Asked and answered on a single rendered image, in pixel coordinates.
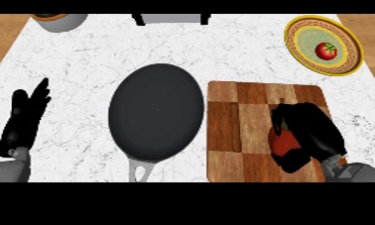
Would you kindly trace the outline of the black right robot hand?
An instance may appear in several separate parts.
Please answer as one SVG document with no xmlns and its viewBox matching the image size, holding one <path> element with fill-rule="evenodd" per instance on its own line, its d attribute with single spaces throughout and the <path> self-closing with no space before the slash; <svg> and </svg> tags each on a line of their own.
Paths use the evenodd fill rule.
<svg viewBox="0 0 375 225">
<path fill-rule="evenodd" d="M 347 154 L 341 133 L 313 103 L 279 104 L 271 112 L 271 123 L 276 134 L 282 132 L 282 127 L 286 127 L 300 144 L 300 148 L 288 151 L 282 157 L 271 153 L 285 172 L 297 172 L 310 159 L 322 163 L 332 156 L 341 157 Z"/>
</svg>

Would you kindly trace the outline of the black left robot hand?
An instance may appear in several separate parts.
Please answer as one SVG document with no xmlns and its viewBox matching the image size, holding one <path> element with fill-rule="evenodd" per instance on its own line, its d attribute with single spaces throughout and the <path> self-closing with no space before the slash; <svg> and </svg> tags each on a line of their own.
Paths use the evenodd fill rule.
<svg viewBox="0 0 375 225">
<path fill-rule="evenodd" d="M 10 118 L 0 136 L 1 158 L 10 158 L 10 150 L 32 148 L 50 100 L 49 78 L 41 80 L 32 94 L 28 94 L 23 89 L 13 92 Z"/>
</svg>

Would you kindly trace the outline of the red bell pepper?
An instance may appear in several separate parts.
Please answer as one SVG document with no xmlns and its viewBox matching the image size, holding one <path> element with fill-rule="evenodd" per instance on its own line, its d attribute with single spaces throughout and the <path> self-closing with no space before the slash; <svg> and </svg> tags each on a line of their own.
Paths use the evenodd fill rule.
<svg viewBox="0 0 375 225">
<path fill-rule="evenodd" d="M 291 130 L 286 127 L 280 127 L 279 134 L 276 134 L 274 129 L 270 129 L 269 143 L 270 143 L 271 153 L 279 157 L 282 157 L 288 151 L 300 148 L 297 139 L 292 135 Z"/>
</svg>

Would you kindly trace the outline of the wooden checkered cutting board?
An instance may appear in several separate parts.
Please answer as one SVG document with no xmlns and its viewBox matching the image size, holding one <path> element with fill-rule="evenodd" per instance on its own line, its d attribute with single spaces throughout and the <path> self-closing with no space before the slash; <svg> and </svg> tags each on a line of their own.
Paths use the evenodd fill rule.
<svg viewBox="0 0 375 225">
<path fill-rule="evenodd" d="M 212 182 L 323 182 L 319 161 L 294 173 L 271 158 L 271 112 L 280 103 L 328 109 L 316 85 L 212 81 L 207 106 L 207 177 Z"/>
</svg>

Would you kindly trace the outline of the dark grey frying pan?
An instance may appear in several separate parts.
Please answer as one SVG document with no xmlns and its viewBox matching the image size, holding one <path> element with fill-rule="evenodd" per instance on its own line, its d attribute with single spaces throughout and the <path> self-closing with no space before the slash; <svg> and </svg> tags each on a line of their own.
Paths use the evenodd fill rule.
<svg viewBox="0 0 375 225">
<path fill-rule="evenodd" d="M 146 182 L 155 164 L 183 151 L 202 118 L 201 87 L 181 67 L 156 63 L 128 75 L 111 98 L 108 127 L 128 158 L 130 182 Z"/>
</svg>

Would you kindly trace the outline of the red tomato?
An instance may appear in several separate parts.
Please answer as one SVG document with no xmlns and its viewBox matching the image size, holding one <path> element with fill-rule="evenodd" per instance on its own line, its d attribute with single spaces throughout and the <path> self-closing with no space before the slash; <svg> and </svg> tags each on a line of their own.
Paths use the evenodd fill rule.
<svg viewBox="0 0 375 225">
<path fill-rule="evenodd" d="M 320 43 L 314 48 L 316 56 L 323 60 L 332 60 L 336 57 L 336 47 L 332 43 Z"/>
</svg>

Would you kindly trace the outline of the yellow patterned plate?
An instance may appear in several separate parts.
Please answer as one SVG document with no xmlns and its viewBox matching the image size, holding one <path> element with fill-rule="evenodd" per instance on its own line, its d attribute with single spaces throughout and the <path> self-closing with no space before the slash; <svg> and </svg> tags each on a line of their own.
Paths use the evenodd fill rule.
<svg viewBox="0 0 375 225">
<path fill-rule="evenodd" d="M 360 42 L 351 31 L 329 18 L 295 17 L 283 29 L 283 41 L 297 61 L 320 74 L 344 76 L 362 66 Z"/>
</svg>

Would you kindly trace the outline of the grey bowl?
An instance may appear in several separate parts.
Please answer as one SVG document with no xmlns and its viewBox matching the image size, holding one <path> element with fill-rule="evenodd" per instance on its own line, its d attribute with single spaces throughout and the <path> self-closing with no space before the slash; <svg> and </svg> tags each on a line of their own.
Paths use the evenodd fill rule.
<svg viewBox="0 0 375 225">
<path fill-rule="evenodd" d="M 32 14 L 31 17 L 46 31 L 52 33 L 62 33 L 75 29 L 83 24 L 88 15 L 87 14 Z"/>
</svg>

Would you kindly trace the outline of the grey appliance with black legs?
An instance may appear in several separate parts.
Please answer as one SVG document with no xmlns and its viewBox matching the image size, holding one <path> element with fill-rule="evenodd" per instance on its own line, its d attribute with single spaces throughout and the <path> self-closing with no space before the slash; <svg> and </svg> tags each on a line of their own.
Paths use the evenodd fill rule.
<svg viewBox="0 0 375 225">
<path fill-rule="evenodd" d="M 146 24 L 161 24 L 161 23 L 198 23 L 207 25 L 211 15 L 209 14 L 133 14 L 137 26 L 145 26 Z"/>
</svg>

